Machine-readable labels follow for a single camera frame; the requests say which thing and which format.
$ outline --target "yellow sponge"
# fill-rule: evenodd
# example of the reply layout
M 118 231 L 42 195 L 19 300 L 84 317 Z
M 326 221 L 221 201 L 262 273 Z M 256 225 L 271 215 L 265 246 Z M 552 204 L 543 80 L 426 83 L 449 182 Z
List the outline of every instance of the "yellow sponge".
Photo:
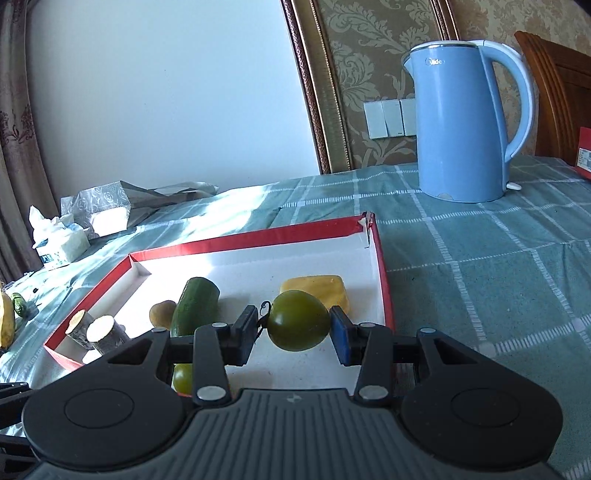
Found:
M 327 310 L 338 305 L 343 312 L 349 313 L 349 298 L 343 279 L 338 275 L 311 275 L 285 280 L 279 293 L 286 290 L 301 290 L 319 299 Z

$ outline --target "small cucumber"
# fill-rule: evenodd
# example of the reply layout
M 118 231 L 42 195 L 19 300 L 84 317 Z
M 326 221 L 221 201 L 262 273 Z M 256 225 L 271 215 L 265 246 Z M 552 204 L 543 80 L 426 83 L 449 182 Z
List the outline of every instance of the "small cucumber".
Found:
M 219 288 L 212 281 L 203 277 L 190 278 L 174 309 L 170 336 L 192 335 L 199 327 L 217 322 L 219 297 Z
M 25 318 L 27 316 L 27 302 L 20 293 L 12 294 L 12 305 L 14 306 L 14 313 L 20 318 Z

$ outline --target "kettle handle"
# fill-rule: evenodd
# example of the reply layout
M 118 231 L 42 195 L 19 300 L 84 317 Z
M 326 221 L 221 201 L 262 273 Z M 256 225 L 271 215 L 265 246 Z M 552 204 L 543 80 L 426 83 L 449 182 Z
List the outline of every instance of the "kettle handle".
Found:
M 534 88 L 531 83 L 530 74 L 517 51 L 508 45 L 490 40 L 479 40 L 474 41 L 474 43 L 478 45 L 484 58 L 490 61 L 497 61 L 505 66 L 517 82 L 519 98 L 521 100 L 521 119 L 519 120 L 519 127 L 513 140 L 509 142 L 505 150 L 505 162 L 508 162 L 523 147 L 534 123 Z

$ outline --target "green plaid tablecloth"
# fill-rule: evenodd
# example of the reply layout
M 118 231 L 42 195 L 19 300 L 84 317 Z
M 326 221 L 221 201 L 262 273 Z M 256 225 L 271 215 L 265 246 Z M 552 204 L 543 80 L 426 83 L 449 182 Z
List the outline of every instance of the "green plaid tablecloth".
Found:
M 39 288 L 40 311 L 0 358 L 0 381 L 38 388 L 63 375 L 43 342 L 130 252 L 371 211 L 397 332 L 435 327 L 546 387 L 564 413 L 550 463 L 566 478 L 591 479 L 591 184 L 560 160 L 536 157 L 514 159 L 511 180 L 521 192 L 451 203 L 420 192 L 417 166 L 406 164 L 163 208 L 135 229 L 95 242 L 75 264 L 15 285 L 27 299 Z

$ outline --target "green vegetable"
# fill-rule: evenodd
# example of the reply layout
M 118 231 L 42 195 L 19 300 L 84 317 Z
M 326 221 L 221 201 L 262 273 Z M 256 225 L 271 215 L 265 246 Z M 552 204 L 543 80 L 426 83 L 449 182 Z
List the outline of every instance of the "green vegetable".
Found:
M 170 325 L 170 336 L 193 335 L 203 325 L 217 322 L 217 300 L 219 288 L 203 278 L 190 278 L 174 309 Z
M 309 293 L 287 290 L 273 300 L 267 332 L 279 348 L 290 352 L 308 350 L 324 340 L 329 331 L 329 312 Z
M 20 293 L 12 294 L 12 305 L 14 306 L 14 312 L 21 318 L 27 316 L 27 302 Z
M 191 394 L 193 386 L 193 364 L 176 364 L 173 373 L 173 387 L 178 393 Z

